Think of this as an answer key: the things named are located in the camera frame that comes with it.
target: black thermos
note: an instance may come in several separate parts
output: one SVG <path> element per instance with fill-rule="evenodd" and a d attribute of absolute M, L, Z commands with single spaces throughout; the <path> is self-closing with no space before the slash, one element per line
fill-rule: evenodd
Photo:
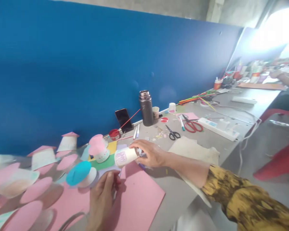
<path fill-rule="evenodd" d="M 139 92 L 139 104 L 144 126 L 152 126 L 154 122 L 152 111 L 152 98 L 148 90 L 143 90 Z"/>

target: phone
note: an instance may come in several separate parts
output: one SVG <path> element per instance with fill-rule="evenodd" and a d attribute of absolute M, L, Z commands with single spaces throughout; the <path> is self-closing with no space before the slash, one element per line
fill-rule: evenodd
<path fill-rule="evenodd" d="M 116 111 L 115 115 L 116 115 L 117 120 L 118 120 L 118 122 L 120 124 L 120 127 L 123 124 L 125 124 L 126 121 L 129 120 L 129 115 L 128 115 L 128 112 L 127 112 L 126 108 Z M 133 130 L 134 128 L 133 128 L 132 122 L 129 121 L 121 129 L 122 129 L 123 132 L 127 133 L 127 132 Z"/>

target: gray table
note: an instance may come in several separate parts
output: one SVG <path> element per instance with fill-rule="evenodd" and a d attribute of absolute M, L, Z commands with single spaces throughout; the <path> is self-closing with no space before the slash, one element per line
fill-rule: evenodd
<path fill-rule="evenodd" d="M 231 102 L 234 94 L 224 93 L 215 97 L 215 100 L 219 101 L 221 105 L 240 107 L 248 112 L 259 117 L 279 94 L 279 91 L 270 90 L 257 90 L 257 89 L 243 89 L 237 96 L 252 97 L 258 101 L 258 103 L 252 107 L 243 103 Z M 214 121 L 214 118 L 230 116 L 231 125 L 239 124 L 236 127 L 236 131 L 240 133 L 239 140 L 241 140 L 246 133 L 252 127 L 254 121 L 252 116 L 246 115 L 245 112 L 238 112 L 233 108 L 222 108 L 216 106 L 217 112 L 214 112 L 209 107 L 203 107 L 199 103 L 187 104 L 184 106 L 185 112 L 193 112 L 200 117 L 209 117 Z M 219 164 L 228 158 L 234 148 L 238 145 L 239 141 L 229 141 L 226 138 L 217 135 L 210 130 L 204 129 L 204 132 L 190 133 L 188 131 L 182 131 L 180 122 L 173 114 L 163 114 L 169 118 L 167 125 L 176 132 L 179 132 L 181 136 L 186 136 L 191 139 L 197 140 L 198 144 L 205 147 L 215 147 L 220 152 Z M 156 138 L 158 135 L 157 127 L 163 129 L 167 135 L 166 138 Z M 134 134 L 134 131 L 128 132 L 127 136 Z M 145 127 L 141 124 L 139 139 L 150 138 L 150 141 L 158 144 L 164 150 L 169 150 L 173 142 L 168 137 L 168 130 L 165 124 L 158 121 L 151 127 Z M 131 144 L 133 138 L 121 140 L 118 144 Z M 150 231 L 168 231 L 174 224 L 174 222 L 181 216 L 181 214 L 187 209 L 191 202 L 195 199 L 197 194 L 178 176 L 178 174 L 172 169 L 168 169 L 166 174 L 165 168 L 155 168 L 153 170 L 146 169 L 146 172 L 152 177 L 152 179 L 165 191 L 165 197 L 157 211 L 157 214 L 152 222 Z"/>

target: hand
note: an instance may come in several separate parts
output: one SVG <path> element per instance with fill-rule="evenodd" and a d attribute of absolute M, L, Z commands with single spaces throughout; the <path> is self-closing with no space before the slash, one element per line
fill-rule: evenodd
<path fill-rule="evenodd" d="M 121 184 L 120 171 L 105 172 L 90 191 L 90 215 L 86 231 L 102 231 L 103 223 L 112 208 L 112 191 Z"/>
<path fill-rule="evenodd" d="M 165 165 L 168 152 L 161 149 L 158 145 L 147 140 L 136 140 L 129 148 L 140 148 L 147 154 L 147 158 L 139 157 L 137 161 L 148 167 L 161 167 Z"/>

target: yellow patterned shirt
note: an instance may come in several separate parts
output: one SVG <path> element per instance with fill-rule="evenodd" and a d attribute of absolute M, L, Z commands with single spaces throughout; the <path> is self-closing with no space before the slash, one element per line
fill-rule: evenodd
<path fill-rule="evenodd" d="M 222 211 L 238 230 L 289 230 L 289 209 L 252 185 L 221 167 L 211 165 L 202 191 L 221 203 Z"/>

